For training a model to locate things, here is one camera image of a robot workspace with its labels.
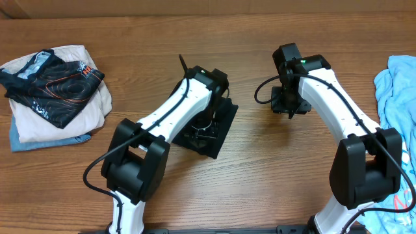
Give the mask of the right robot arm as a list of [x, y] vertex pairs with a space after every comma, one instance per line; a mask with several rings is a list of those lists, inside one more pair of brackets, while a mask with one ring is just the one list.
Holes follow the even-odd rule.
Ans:
[[292, 118], [315, 109], [337, 143], [331, 198], [302, 231], [359, 233], [351, 228], [356, 213], [400, 188], [401, 136], [396, 129], [382, 129], [354, 103], [322, 55], [303, 57], [291, 43], [279, 46], [272, 58], [281, 82], [272, 88], [272, 111]]

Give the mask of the black t-shirt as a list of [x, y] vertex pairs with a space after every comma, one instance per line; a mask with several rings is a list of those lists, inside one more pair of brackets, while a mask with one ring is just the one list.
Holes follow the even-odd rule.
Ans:
[[[221, 121], [221, 137], [224, 139], [224, 141], [231, 127], [232, 121], [237, 113], [238, 107], [239, 107], [238, 105], [232, 104], [232, 101], [230, 98], [221, 97], [219, 99], [218, 106], [215, 109], [207, 107], [205, 110], [203, 110], [203, 111], [209, 111], [209, 112], [213, 112], [215, 110], [224, 110], [224, 119]], [[182, 128], [182, 130], [180, 130], [178, 135], [176, 135], [172, 141], [174, 144], [181, 146], [181, 147], [183, 147], [181, 145], [181, 142], [182, 142], [181, 134], [185, 130], [186, 125], [184, 126], [184, 128]], [[187, 148], [187, 149], [195, 151], [196, 153], [200, 155], [205, 155], [210, 158], [216, 159], [218, 157], [218, 154], [221, 148]]]

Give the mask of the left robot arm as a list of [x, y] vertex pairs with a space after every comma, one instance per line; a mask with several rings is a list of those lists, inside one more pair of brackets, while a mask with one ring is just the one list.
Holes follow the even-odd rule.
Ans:
[[162, 181], [172, 144], [218, 157], [238, 109], [223, 96], [228, 92], [226, 73], [187, 68], [158, 109], [118, 124], [101, 167], [114, 204], [106, 233], [144, 232], [144, 208]]

